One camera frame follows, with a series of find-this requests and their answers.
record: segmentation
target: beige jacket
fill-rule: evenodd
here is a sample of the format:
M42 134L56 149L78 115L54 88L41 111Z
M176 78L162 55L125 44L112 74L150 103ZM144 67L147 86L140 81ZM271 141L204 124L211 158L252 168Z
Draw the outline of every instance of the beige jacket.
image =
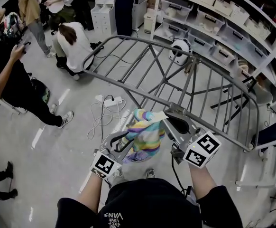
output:
M21 20L26 21L26 25L29 25L34 20L40 18L40 6L37 0L19 0L19 10Z

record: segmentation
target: hand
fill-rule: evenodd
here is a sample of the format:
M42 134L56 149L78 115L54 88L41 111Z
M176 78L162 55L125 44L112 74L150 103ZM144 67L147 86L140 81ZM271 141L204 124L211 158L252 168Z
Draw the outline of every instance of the hand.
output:
M17 60L19 60L22 57L23 49L24 49L24 45L22 45L20 47L15 45L14 48L12 49L11 53L10 53L10 59L13 62L16 62Z
M52 3L52 0L47 0L44 5L45 6L51 6L53 3Z

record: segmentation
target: black t-shirt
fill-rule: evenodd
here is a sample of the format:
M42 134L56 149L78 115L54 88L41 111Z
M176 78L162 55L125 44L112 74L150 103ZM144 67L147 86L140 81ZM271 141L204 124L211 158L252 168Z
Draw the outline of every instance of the black t-shirt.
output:
M0 41L0 73L9 61L11 50L12 47ZM23 64L18 60L13 66L1 97L13 106L20 106L20 101L24 98L21 92L25 92L27 86L31 87L29 77Z
M200 209L163 179L139 179L112 187L98 214L73 199L60 199L56 228L201 228L202 220L214 228L242 228L224 186L213 188L197 203Z

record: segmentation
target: metal bed frame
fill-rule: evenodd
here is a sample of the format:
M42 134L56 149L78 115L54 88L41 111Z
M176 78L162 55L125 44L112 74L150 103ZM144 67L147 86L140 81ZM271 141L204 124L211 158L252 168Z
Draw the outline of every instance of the metal bed frame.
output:
M87 62L87 60L89 58L91 58L92 56L94 56L96 53L98 53L100 51L100 48L105 46L106 43L108 43L109 41L115 39L115 38L119 38L120 42L100 61L100 63L93 69L93 70L86 70L85 69L85 63ZM103 64L103 62L105 60L107 60L107 58L124 42L124 41L133 41L132 45L126 49L126 51L124 51L124 53L119 57L119 59L108 69L108 71L105 74L99 74L97 73L97 68ZM118 79L112 79L109 78L108 75L112 72L112 70L114 70L114 68L116 67L116 65L121 61L122 58L124 58L124 56L137 44L137 43L144 43L146 44L145 48L141 51L141 53L139 54L139 56L134 60L134 62L128 67L127 71ZM156 53L154 50L154 46L159 47L159 52ZM173 51L174 54L174 58L171 60L168 68L166 71L164 71L164 69L162 68L160 62L159 62L159 57L162 53L162 51L164 49L167 50L171 50ZM141 62L142 58L144 56L146 56L146 54L148 52L151 52L151 54L154 57L154 60L152 61L152 63L147 67L145 73L143 74L143 76L140 78L138 84L136 87L131 86L126 84L126 80L128 79L128 77L133 73L133 71L135 70L135 68L137 68L138 64ZM188 56L188 60L187 63L184 64L183 66L179 66L179 68L174 71L173 73L171 73L168 76L168 73L175 61L175 59L177 58L178 54L184 54ZM210 69L210 74L209 74L209 79L207 82L207 87L205 90L202 91L195 91L195 84L196 84L196 74L197 74L197 67L201 67L200 63L202 63L201 65L205 65L206 67L208 67ZM147 76L148 72L150 71L150 69L154 66L154 64L157 64L159 71L161 73L160 76L162 76L160 83L155 86L154 88L152 88L151 90L149 90L148 92L144 92L143 90L139 89L139 86L141 85L142 81L145 79L145 77ZM152 106L152 108L150 109L152 111L152 109L154 108L156 103L160 103L164 106L164 109L166 109L166 107L168 107L168 109L173 108L176 112L179 112L182 115L187 116L188 118L196 121L197 123L205 126L206 128L210 129L211 131L213 131L213 133L215 135L221 135L222 137L224 137L225 139L229 140L231 143L241 147L242 149L246 150L246 151L251 151L252 149L248 148L248 133L249 133L249 125L250 125L250 119L251 119L251 113L250 113L250 104L251 101L254 104L255 108L256 108L256 112L257 112L257 116L256 116L256 143L258 140L258 122L259 122L259 109L258 109L258 105L256 103L256 101L250 96L249 92L247 91L247 88L244 87L243 85L240 85L238 82L236 82L235 80L233 80L233 78L231 78L229 75L227 75L226 73L224 73L223 71L221 71L220 66L216 66L213 62L211 62L210 60L206 59L205 57L200 56L199 54L195 54L195 53L188 53L188 52L184 52L182 50L179 50L177 48L168 46L168 45L163 45L154 41L149 41L149 40L145 40L145 39L141 39L141 38L133 38L133 37L128 37L128 36L112 36L110 38L107 38L104 42L102 42L83 62L82 64L82 69L84 72L86 72L87 74L94 76L98 79L104 80L110 84L113 84L115 86L121 87L125 90L125 92L129 95L129 97L131 98L131 100L135 103L135 105L139 108L143 108L144 106L146 106L147 101L148 100L152 100L154 101L154 104ZM186 82L184 84L183 88L180 88L178 86L175 86L173 84L171 84L169 82L169 80L174 77L175 75L177 75L178 73L184 71L185 73L187 73L186 76ZM220 87L215 87L215 88L210 88L210 81L211 81L211 76L212 76L212 72L216 72L218 75L221 76L221 86ZM193 86L192 86L192 91L188 92L188 86L190 83L190 80L193 78ZM168 100L162 99L160 98L160 95L165 87L165 85L171 86L172 92L168 98ZM174 90L180 91L181 95L180 98L178 100L177 103L174 102L170 102L170 98L171 95L173 94ZM218 127L217 126L217 120L218 120L218 116L220 113L220 106L222 104L221 99L222 99L222 93L225 89L228 89L228 100L225 102L226 103L226 111L225 111L225 116L224 116L224 122L223 122L223 126L222 127ZM237 131L237 136L230 136L229 135L229 129L230 129L230 124L231 124L231 120L232 120L232 110L233 110L233 105L235 100L238 100L238 97L236 99L234 99L234 89L237 89L240 91L240 96L241 96L241 100L240 100L240 106L238 108L238 110L240 111L239 114L239 124L238 124L238 131ZM212 92L212 91L219 91L220 97L219 97L219 102L217 104L217 113L216 113L216 117L215 117L215 122L214 125L209 124L206 119L202 118L203 112L204 112L204 108L205 108L205 103L208 97L208 93ZM135 93L137 95L142 96L142 100L141 102L138 102L135 97L133 96L132 93ZM203 100L203 104L202 104L202 108L201 108L201 113L199 114L199 116L196 116L192 113L192 106L193 106L193 101L194 101L194 96L196 95L200 95L200 94L204 94L204 100ZM187 106L187 108L183 108L181 107L181 104L183 102L184 96L188 95L190 96L190 101L189 104ZM245 99L248 102L245 102L245 105L248 105L248 123L246 129L246 137L245 140L240 142L238 140L239 137L239 130L242 129L242 121L241 121L241 113L242 113L242 99Z

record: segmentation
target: hair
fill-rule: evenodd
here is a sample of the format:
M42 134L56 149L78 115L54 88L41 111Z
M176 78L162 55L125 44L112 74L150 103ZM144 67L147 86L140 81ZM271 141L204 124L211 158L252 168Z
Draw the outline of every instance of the hair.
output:
M76 31L72 27L60 24L59 32L61 33L61 35L65 37L67 42L70 43L71 45L73 45L74 42L77 41Z

